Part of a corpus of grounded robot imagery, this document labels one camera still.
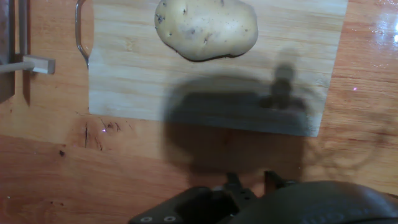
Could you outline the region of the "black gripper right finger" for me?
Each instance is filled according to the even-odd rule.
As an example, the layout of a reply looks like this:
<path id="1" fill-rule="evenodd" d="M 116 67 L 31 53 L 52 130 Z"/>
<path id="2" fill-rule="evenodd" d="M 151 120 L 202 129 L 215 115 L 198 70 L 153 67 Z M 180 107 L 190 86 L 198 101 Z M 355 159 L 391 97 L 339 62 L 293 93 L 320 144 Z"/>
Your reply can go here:
<path id="1" fill-rule="evenodd" d="M 264 194 L 275 192 L 276 190 L 297 184 L 297 181 L 283 179 L 280 175 L 272 170 L 264 172 Z"/>

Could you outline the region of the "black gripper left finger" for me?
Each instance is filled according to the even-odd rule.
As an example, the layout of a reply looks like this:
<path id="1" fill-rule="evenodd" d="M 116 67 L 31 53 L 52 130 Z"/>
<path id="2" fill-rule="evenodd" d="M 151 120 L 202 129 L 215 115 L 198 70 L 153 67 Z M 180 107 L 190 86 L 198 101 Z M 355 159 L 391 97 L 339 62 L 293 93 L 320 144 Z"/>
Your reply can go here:
<path id="1" fill-rule="evenodd" d="M 235 173 L 221 187 L 192 187 L 132 217 L 129 224 L 227 224 L 257 200 Z"/>

